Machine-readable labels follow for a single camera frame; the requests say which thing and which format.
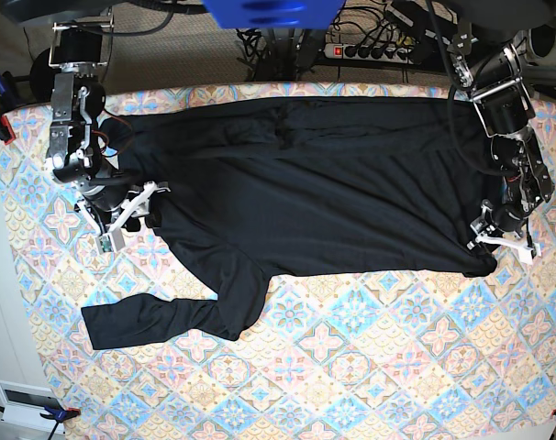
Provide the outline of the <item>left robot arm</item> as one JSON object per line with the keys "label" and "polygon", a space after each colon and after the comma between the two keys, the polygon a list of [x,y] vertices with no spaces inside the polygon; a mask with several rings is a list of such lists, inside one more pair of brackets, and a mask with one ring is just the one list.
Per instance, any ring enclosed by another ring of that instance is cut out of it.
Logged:
{"label": "left robot arm", "polygon": [[448,1],[458,16],[451,42],[443,41],[432,4],[428,15],[450,78],[449,116],[457,91],[466,93],[491,140],[492,164],[484,165],[468,153],[450,126],[454,146],[479,172],[498,176],[505,184],[500,204],[481,203],[471,223],[470,249],[485,245],[513,248],[519,259],[532,263],[540,248],[529,232],[528,218],[552,197],[554,185],[530,121],[535,116],[523,82],[523,63],[513,40],[525,28],[539,26],[554,14],[553,1]]}

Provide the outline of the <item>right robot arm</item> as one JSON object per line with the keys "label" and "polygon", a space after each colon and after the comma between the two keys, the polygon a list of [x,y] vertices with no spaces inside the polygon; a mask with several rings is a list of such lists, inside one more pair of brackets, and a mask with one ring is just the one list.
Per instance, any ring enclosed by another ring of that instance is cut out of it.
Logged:
{"label": "right robot arm", "polygon": [[74,211],[98,235],[142,226],[161,227],[161,213],[150,203],[164,183],[143,182],[135,170],[119,170],[105,154],[108,135],[98,118],[106,92],[98,79],[105,42],[115,36],[110,1],[2,1],[0,13],[22,26],[52,25],[48,66],[55,73],[50,90],[50,140],[45,170],[77,191]]}

